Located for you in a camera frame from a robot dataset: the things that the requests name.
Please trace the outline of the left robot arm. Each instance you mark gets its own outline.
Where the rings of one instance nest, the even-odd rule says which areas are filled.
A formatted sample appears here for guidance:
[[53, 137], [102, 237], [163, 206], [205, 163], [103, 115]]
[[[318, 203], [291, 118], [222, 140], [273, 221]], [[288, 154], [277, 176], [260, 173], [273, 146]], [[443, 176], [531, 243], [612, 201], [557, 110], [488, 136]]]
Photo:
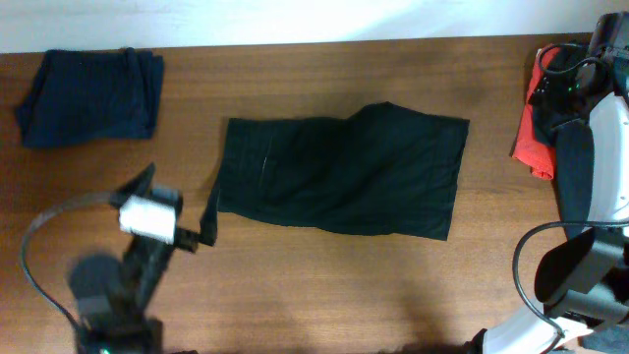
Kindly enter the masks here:
[[198, 231], [179, 226], [183, 196], [154, 186], [155, 170], [149, 164], [105, 197], [119, 212], [121, 230], [131, 235], [122, 258], [88, 255], [69, 273], [80, 316], [78, 353], [162, 353], [163, 322], [145, 313], [160, 279], [175, 251], [193, 254], [199, 245], [215, 245], [216, 218], [202, 221]]

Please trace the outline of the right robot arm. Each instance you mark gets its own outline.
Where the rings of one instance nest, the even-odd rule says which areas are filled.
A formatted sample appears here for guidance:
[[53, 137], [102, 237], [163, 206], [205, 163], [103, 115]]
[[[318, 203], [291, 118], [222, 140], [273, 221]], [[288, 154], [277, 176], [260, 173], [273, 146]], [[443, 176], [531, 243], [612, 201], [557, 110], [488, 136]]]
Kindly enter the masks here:
[[589, 44], [538, 51], [520, 131], [554, 153], [559, 220], [512, 259], [524, 308], [466, 353], [551, 353], [628, 325], [628, 15], [601, 16]]

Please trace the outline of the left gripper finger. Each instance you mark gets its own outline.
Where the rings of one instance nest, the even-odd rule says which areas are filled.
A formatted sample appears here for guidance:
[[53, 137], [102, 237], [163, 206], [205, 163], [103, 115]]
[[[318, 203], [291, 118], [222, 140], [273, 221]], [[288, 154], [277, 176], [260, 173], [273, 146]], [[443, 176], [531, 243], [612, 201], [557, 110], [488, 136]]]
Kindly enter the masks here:
[[220, 182], [219, 179], [216, 179], [212, 184], [206, 207], [200, 218], [199, 242], [209, 247], [213, 247], [217, 240], [219, 197]]
[[155, 174], [155, 164], [150, 163], [137, 176], [116, 189], [108, 200], [112, 207], [121, 207], [132, 196], [144, 196], [150, 189]]

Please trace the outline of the black shorts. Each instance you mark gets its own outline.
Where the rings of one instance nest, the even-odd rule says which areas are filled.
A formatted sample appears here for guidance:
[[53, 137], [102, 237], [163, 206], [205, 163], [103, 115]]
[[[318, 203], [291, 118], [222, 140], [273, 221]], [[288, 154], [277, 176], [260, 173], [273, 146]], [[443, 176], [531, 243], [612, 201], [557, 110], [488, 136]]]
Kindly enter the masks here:
[[231, 118], [217, 175], [218, 214], [444, 241], [469, 125], [390, 102], [346, 119]]

